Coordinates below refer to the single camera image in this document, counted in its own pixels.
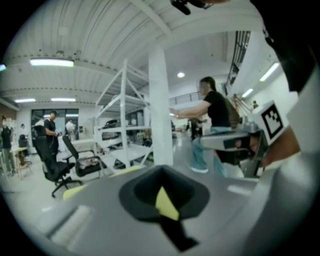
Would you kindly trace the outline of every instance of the backpack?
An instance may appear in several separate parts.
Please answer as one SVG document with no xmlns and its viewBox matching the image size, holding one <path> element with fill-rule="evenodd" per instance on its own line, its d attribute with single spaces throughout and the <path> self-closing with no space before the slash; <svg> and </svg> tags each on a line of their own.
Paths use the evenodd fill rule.
<svg viewBox="0 0 320 256">
<path fill-rule="evenodd" d="M 230 101 L 227 98 L 224 98 L 224 99 L 225 99 L 225 105 L 229 114 L 230 125 L 231 125 L 231 128 L 234 130 L 237 128 L 240 122 L 240 115 L 235 109 L 235 107 L 230 103 Z"/>
</svg>

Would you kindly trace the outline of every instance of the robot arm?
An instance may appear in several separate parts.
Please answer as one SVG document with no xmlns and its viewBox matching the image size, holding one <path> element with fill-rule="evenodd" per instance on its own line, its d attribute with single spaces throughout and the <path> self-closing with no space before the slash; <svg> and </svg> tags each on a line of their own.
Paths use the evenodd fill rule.
<svg viewBox="0 0 320 256">
<path fill-rule="evenodd" d="M 225 152 L 221 161 L 239 165 L 241 161 L 252 160 L 260 165 L 269 146 L 285 131 L 280 113 L 273 101 L 268 102 L 256 114 L 245 116 L 234 131 L 220 132 L 200 138 L 200 144 L 208 150 Z M 250 149 L 250 137 L 259 138 L 256 152 Z M 236 142 L 241 141 L 241 148 Z"/>
</svg>

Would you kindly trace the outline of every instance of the white corrugated ceiling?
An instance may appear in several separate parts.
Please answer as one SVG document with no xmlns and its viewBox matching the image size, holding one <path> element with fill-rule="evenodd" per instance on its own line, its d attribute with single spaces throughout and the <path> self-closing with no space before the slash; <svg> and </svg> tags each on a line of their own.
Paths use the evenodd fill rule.
<svg viewBox="0 0 320 256">
<path fill-rule="evenodd" d="M 190 9 L 192 14 L 185 16 L 169 0 L 48 1 L 8 48 L 7 69 L 0 73 L 0 97 L 34 97 L 48 104 L 52 97 L 76 97 L 78 104 L 93 106 L 124 59 L 145 67 L 155 43 L 169 48 L 168 69 L 176 72 L 181 66 L 223 60 L 228 34 L 220 32 L 261 29 L 259 14 L 247 1 Z M 75 66 L 30 66 L 30 58 L 35 57 L 72 59 Z M 140 88 L 146 82 L 135 79 L 134 85 Z M 119 83 L 114 84 L 105 103 L 119 91 Z"/>
</svg>

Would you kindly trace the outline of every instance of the hand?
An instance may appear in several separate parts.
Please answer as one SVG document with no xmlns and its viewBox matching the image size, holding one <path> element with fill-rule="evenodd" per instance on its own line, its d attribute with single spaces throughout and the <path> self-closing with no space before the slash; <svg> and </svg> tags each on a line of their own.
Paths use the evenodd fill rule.
<svg viewBox="0 0 320 256">
<path fill-rule="evenodd" d="M 256 152 L 258 149 L 259 138 L 251 137 L 250 138 L 250 149 L 253 152 Z M 237 141 L 235 143 L 237 148 L 241 147 L 241 141 Z M 288 157 L 293 156 L 294 154 L 300 151 L 300 147 L 297 141 L 297 138 L 289 127 L 287 128 L 283 134 L 269 147 L 269 150 L 262 160 L 261 166 L 267 167 L 273 162 L 280 161 L 286 159 Z"/>
</svg>

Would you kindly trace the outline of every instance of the white metal shelving rack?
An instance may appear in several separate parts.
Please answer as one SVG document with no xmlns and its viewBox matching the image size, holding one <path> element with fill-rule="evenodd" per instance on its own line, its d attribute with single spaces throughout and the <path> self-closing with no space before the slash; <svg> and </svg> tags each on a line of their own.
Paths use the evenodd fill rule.
<svg viewBox="0 0 320 256">
<path fill-rule="evenodd" d="M 102 143 L 100 140 L 100 137 L 101 137 L 100 133 L 102 132 L 121 133 L 123 149 L 114 150 L 110 154 L 113 158 L 118 159 L 119 161 L 124 163 L 126 168 L 129 168 L 130 161 L 133 161 L 142 157 L 143 157 L 143 160 L 140 164 L 143 165 L 148 155 L 152 152 L 152 146 L 146 147 L 146 146 L 136 145 L 132 143 L 128 145 L 127 131 L 146 130 L 146 129 L 150 129 L 150 126 L 126 126 L 126 114 L 129 114 L 139 109 L 143 109 L 144 107 L 147 107 L 150 109 L 150 105 L 148 104 L 148 102 L 145 101 L 145 99 L 141 96 L 141 94 L 135 88 L 133 83 L 129 80 L 127 74 L 134 75 L 141 80 L 149 82 L 148 75 L 128 65 L 128 60 L 126 59 L 123 63 L 123 68 L 115 75 L 115 77 L 104 89 L 103 93 L 95 103 L 96 115 L 94 118 L 94 134 L 95 134 L 94 137 L 95 137 L 95 141 L 99 144 L 99 142 Z M 101 106 L 101 101 L 104 95 L 118 78 L 121 78 L 120 94 L 113 96 L 113 98 L 107 105 Z M 137 97 L 126 95 L 127 85 L 133 90 L 133 92 L 137 95 Z M 107 115 L 107 117 L 120 117 L 120 123 L 121 123 L 120 127 L 100 129 L 98 131 L 97 119 L 100 117 L 103 117 L 104 115 Z"/>
</svg>

